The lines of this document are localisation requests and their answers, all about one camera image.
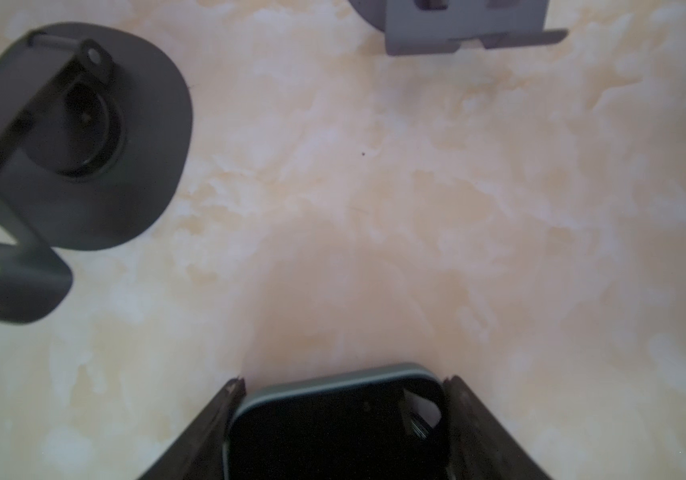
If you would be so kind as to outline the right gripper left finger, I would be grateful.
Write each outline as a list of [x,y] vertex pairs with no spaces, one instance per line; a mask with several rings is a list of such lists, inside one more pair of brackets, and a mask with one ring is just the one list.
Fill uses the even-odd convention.
[[140,479],[224,479],[226,431],[245,396],[243,378],[233,378],[226,382]]

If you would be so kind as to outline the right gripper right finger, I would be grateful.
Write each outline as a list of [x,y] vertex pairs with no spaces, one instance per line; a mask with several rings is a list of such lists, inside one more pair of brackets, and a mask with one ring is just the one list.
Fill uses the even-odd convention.
[[445,379],[451,479],[550,480],[458,376]]

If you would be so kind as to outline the phone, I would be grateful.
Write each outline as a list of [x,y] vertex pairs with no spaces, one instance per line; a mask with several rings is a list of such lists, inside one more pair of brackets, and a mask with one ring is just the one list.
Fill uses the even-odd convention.
[[227,479],[444,479],[440,380],[400,363],[249,393],[224,441]]

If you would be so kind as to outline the grey stand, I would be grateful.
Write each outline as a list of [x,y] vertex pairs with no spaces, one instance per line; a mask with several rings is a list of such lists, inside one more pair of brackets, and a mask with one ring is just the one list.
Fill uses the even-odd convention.
[[465,42],[484,49],[547,46],[566,29],[547,29],[548,0],[354,0],[354,11],[384,34],[390,56],[451,54]]
[[170,204],[193,127],[189,87],[139,36],[66,22],[0,56],[0,322],[38,321],[73,274],[60,251],[149,229]]

